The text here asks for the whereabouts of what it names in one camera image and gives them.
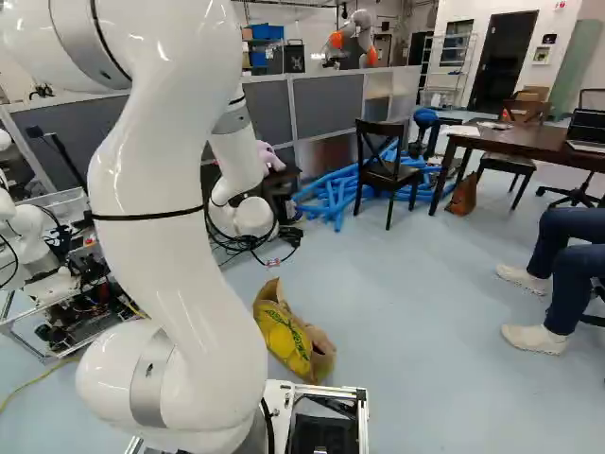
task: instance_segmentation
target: table leg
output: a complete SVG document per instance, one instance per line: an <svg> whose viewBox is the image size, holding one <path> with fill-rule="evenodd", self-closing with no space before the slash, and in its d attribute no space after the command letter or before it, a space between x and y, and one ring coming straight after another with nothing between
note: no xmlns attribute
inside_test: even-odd
<svg viewBox="0 0 605 454"><path fill-rule="evenodd" d="M471 159L471 153L473 152L472 148L467 148L464 151L464 157L462 158L462 163L460 164L460 170L458 171L458 176L456 177L456 186L460 184L462 179L464 178L464 172L466 171L466 166L469 165L469 159Z"/></svg>
<svg viewBox="0 0 605 454"><path fill-rule="evenodd" d="M445 155L443 156L443 160L441 161L441 173L439 174L439 178L437 179L437 185L435 186L435 194L433 195L433 200L431 201L431 207L428 210L429 216L435 216L435 212L437 211L437 205L441 200L441 195L443 194L443 187L445 186L445 180L447 179L447 172L449 171L450 165L452 164L452 160L454 159L454 155L456 154L456 148L456 143L450 137L450 140L447 143L447 148L445 149Z"/></svg>

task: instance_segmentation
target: jeans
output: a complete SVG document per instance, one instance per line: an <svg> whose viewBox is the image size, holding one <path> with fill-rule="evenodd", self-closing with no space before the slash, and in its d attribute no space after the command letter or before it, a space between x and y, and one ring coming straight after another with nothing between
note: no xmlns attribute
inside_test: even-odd
<svg viewBox="0 0 605 454"><path fill-rule="evenodd" d="M570 237L593 244L567 246ZM562 336L573 333L590 302L591 278L605 276L605 209L546 211L540 219L540 234L527 272L541 279L553 275L546 329Z"/></svg>

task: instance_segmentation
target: gray floor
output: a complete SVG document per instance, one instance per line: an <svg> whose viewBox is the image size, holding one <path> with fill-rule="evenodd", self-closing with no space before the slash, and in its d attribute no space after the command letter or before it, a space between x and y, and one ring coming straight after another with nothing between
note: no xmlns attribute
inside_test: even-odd
<svg viewBox="0 0 605 454"><path fill-rule="evenodd" d="M497 279L493 267L527 262L537 220L554 200L533 192L544 175L553 176L551 167L541 166L515 213L510 177L486 172L467 218L441 209L430 218L425 203L410 214L398 203L386 232L385 202L369 201L340 234L306 222L302 247L279 269L243 259L225 272L250 305L266 280L281 276L294 310L329 333L338 347L329 383L370 390L373 453L600 452L605 331L581 326L562 358L517 351L499 334L501 323L541 322L547 307L547 298ZM563 186L585 176L555 172L549 183ZM292 378L270 361L271 377ZM0 364L0 395L43 371L4 339ZM0 452L123 452L129 436L83 407L74 370L68 366L9 405L0 416Z"/></svg>

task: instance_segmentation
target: paper bag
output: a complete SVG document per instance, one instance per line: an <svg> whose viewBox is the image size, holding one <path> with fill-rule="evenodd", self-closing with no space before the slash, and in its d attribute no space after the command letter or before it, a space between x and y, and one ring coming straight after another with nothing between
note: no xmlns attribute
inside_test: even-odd
<svg viewBox="0 0 605 454"><path fill-rule="evenodd" d="M320 328L292 313L279 278L258 292L253 313L268 350L294 374L317 385L332 372L336 347Z"/></svg>
<svg viewBox="0 0 605 454"><path fill-rule="evenodd" d="M454 190L452 199L445 207L446 211L457 216L466 216L476 207L476 172L460 182Z"/></svg>

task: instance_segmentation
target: sneaker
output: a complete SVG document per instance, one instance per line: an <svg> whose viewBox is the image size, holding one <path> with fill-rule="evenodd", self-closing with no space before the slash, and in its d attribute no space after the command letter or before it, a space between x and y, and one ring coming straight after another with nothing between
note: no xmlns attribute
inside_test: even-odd
<svg viewBox="0 0 605 454"><path fill-rule="evenodd" d="M502 336L512 346L529 352L560 355L567 347L567 336L548 331L543 324L536 326L502 325Z"/></svg>
<svg viewBox="0 0 605 454"><path fill-rule="evenodd" d="M540 279L525 270L508 265L498 265L495 267L495 273L505 281L526 288L536 295L545 296L547 294L548 279Z"/></svg>

